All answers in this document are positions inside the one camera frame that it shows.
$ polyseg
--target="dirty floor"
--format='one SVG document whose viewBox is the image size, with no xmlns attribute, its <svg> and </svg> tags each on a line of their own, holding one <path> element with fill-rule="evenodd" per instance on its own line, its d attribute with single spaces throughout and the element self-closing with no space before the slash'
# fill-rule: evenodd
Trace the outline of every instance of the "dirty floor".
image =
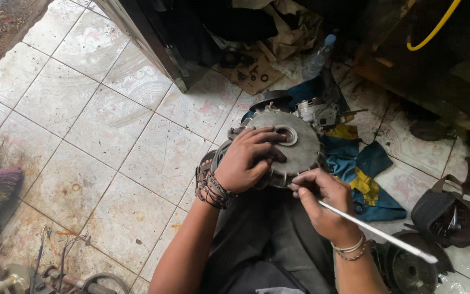
<svg viewBox="0 0 470 294">
<path fill-rule="evenodd" d="M 346 64 L 333 72 L 351 109 L 369 109 L 349 124 L 392 157 L 375 180 L 403 207 L 444 174 L 465 178 L 461 138 L 413 137 L 399 100 Z M 297 83 L 283 77 L 271 89 Z M 65 270 L 112 272 L 146 293 L 194 200 L 194 167 L 253 102 L 215 71 L 181 94 L 95 3 L 54 0 L 0 60 L 0 167 L 26 172 L 0 236 L 0 265 L 32 266 L 48 225 L 40 270 L 59 266 L 67 237 L 88 233 L 90 245 L 69 248 Z M 375 226 L 394 233 L 404 222 Z M 446 251 L 457 273 L 437 293 L 470 293 L 470 247 Z"/>
</svg>

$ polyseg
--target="hand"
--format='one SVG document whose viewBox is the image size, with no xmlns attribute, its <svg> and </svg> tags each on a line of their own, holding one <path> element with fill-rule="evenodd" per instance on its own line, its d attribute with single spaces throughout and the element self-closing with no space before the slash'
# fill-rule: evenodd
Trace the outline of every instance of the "hand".
<svg viewBox="0 0 470 294">
<path fill-rule="evenodd" d="M 235 195 L 244 192 L 266 174 L 273 160 L 286 161 L 284 154 L 269 143 L 286 141 L 286 136 L 274 129 L 250 127 L 235 137 L 214 174 L 224 190 Z"/>
<path fill-rule="evenodd" d="M 313 194 L 313 191 L 320 191 L 324 203 L 354 215 L 355 206 L 349 184 L 331 176 L 323 169 L 316 169 L 295 177 L 289 188 L 293 190 L 293 197 L 300 198 L 311 224 L 320 235 L 340 248 L 352 247 L 358 243 L 362 236 L 358 226 L 321 206 Z"/>
</svg>

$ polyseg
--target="plastic water bottle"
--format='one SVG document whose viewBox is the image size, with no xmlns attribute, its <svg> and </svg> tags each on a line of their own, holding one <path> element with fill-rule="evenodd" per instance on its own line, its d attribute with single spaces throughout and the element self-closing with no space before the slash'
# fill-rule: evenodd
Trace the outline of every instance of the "plastic water bottle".
<svg viewBox="0 0 470 294">
<path fill-rule="evenodd" d="M 308 58 L 308 61 L 302 68 L 302 78 L 304 81 L 309 81 L 320 74 L 320 70 L 322 70 L 324 64 L 330 57 L 335 40 L 336 36 L 329 34 L 324 40 L 323 46 Z"/>
</svg>

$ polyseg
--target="black bag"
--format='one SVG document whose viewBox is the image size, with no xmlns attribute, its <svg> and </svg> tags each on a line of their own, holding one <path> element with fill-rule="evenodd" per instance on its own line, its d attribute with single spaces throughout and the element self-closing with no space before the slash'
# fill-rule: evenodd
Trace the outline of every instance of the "black bag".
<svg viewBox="0 0 470 294">
<path fill-rule="evenodd" d="M 470 201 L 458 192 L 443 191 L 446 180 L 462 185 L 452 175 L 434 184 L 416 203 L 410 227 L 444 247 L 464 248 L 470 246 Z"/>
</svg>

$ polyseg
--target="yellow hose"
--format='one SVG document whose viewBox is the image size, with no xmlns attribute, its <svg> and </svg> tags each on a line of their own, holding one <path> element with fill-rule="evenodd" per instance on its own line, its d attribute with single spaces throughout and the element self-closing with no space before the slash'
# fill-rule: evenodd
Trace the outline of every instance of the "yellow hose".
<svg viewBox="0 0 470 294">
<path fill-rule="evenodd" d="M 460 4 L 460 1 L 461 0 L 454 0 L 453 1 L 451 6 L 449 6 L 449 9 L 446 11 L 446 14 L 443 15 L 440 22 L 436 25 L 434 30 L 427 36 L 427 38 L 425 38 L 425 40 L 422 41 L 422 43 L 420 43 L 417 46 L 413 47 L 411 45 L 411 42 L 408 42 L 407 43 L 407 48 L 411 51 L 416 51 L 416 50 L 422 48 L 423 46 L 425 46 L 434 37 L 434 35 L 436 35 L 438 33 L 438 31 L 443 27 L 443 25 L 447 22 L 447 20 L 453 14 L 456 7 L 458 7 L 458 4 Z"/>
</svg>

